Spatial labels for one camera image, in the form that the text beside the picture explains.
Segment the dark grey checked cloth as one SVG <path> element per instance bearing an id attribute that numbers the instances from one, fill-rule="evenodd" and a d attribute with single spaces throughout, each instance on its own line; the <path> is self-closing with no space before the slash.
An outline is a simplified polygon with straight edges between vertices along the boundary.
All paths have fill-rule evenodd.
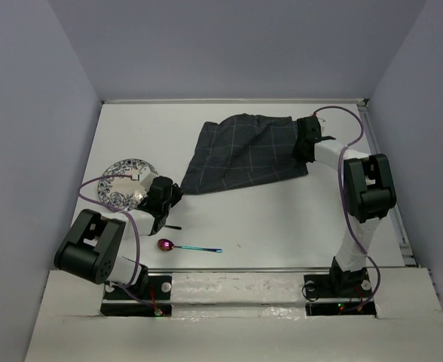
<path id="1" fill-rule="evenodd" d="M 232 115 L 206 122 L 182 180 L 186 195 L 205 195 L 308 175 L 292 156 L 298 125 L 290 117 Z"/>

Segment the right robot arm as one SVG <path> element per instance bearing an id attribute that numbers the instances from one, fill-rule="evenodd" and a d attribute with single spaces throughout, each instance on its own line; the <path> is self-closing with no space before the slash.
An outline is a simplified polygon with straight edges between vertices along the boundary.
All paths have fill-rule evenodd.
<path id="1" fill-rule="evenodd" d="M 338 173 L 338 187 L 346 222 L 339 251 L 325 275 L 304 277 L 308 299 L 347 298 L 353 291 L 368 291 L 368 250 L 380 221 L 396 205 L 390 163 L 383 154 L 369 155 L 324 136 L 315 115 L 297 120 L 298 138 L 292 154 L 302 162 L 325 164 Z"/>

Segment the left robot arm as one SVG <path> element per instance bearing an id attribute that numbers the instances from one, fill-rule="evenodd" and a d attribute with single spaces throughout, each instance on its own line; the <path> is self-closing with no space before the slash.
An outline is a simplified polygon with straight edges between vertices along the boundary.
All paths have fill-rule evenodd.
<path id="1" fill-rule="evenodd" d="M 61 242 L 54 266 L 96 285 L 117 284 L 129 297 L 142 296 L 148 268 L 140 263 L 140 238 L 156 235 L 181 198 L 176 183 L 155 176 L 146 196 L 131 211 L 119 207 L 112 207 L 111 213 L 82 210 Z"/>

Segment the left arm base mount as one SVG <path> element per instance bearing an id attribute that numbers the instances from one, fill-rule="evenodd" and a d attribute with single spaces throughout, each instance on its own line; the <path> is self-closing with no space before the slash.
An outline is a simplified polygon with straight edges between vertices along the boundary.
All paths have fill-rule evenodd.
<path id="1" fill-rule="evenodd" d="M 105 285 L 100 314 L 105 317 L 171 317 L 172 286 L 172 275 L 150 275 L 141 291 L 135 286 L 124 290 L 115 284 Z"/>

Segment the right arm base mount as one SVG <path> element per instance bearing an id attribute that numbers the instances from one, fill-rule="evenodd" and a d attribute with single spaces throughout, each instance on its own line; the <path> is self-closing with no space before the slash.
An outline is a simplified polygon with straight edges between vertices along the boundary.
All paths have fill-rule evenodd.
<path id="1" fill-rule="evenodd" d="M 301 294 L 306 300 L 305 311 L 308 317 L 377 316 L 374 302 L 366 302 L 372 293 L 368 274 L 365 274 L 361 281 L 337 291 L 334 291 L 328 282 L 328 274 L 304 276 Z"/>

